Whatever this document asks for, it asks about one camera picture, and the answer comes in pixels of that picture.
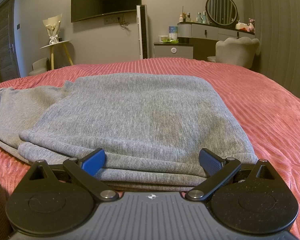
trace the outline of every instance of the wall outlet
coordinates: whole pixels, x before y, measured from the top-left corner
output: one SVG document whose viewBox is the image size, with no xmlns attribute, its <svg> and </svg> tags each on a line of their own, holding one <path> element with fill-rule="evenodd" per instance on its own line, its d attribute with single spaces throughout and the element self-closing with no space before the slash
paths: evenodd
<svg viewBox="0 0 300 240">
<path fill-rule="evenodd" d="M 119 23 L 119 22 L 123 22 L 123 14 L 122 13 L 104 17 L 105 24 L 112 24 L 112 23 Z"/>
</svg>

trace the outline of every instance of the white ribbon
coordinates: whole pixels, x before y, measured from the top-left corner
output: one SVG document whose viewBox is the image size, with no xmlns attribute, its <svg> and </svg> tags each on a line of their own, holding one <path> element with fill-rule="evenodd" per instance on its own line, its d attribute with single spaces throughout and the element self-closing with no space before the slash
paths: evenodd
<svg viewBox="0 0 300 240">
<path fill-rule="evenodd" d="M 58 37 L 59 37 L 58 34 L 56 34 L 55 36 L 51 36 L 49 44 L 54 44 L 54 43 L 58 42 L 58 40 L 57 40 Z"/>
</svg>

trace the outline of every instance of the folded gray blanket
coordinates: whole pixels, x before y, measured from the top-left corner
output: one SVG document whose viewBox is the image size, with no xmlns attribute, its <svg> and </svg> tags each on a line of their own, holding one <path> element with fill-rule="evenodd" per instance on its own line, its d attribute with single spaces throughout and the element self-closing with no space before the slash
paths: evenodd
<svg viewBox="0 0 300 240">
<path fill-rule="evenodd" d="M 121 73 L 1 89 L 0 142 L 20 159 L 50 164 L 101 147 L 107 158 L 96 177 L 122 190 L 189 190 L 206 177 L 203 147 L 257 161 L 220 96 L 191 76 Z"/>
</svg>

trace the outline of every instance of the white chair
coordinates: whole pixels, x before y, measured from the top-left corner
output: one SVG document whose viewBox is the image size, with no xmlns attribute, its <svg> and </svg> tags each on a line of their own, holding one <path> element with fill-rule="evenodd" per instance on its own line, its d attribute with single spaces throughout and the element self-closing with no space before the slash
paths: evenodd
<svg viewBox="0 0 300 240">
<path fill-rule="evenodd" d="M 208 61 L 251 68 L 259 44 L 258 39 L 252 40 L 248 37 L 228 38 L 225 41 L 218 41 L 216 56 L 208 57 Z"/>
<path fill-rule="evenodd" d="M 47 72 L 49 70 L 49 59 L 47 57 L 39 59 L 32 64 L 32 69 L 33 71 L 29 73 L 29 76 L 36 76 Z"/>
</svg>

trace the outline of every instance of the gray curtain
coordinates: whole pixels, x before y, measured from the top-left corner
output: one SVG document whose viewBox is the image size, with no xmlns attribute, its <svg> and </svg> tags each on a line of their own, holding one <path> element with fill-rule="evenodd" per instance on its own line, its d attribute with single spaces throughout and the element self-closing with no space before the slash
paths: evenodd
<svg viewBox="0 0 300 240">
<path fill-rule="evenodd" d="M 300 0 L 243 0 L 244 22 L 256 20 L 260 54 L 252 70 L 300 98 Z"/>
</svg>

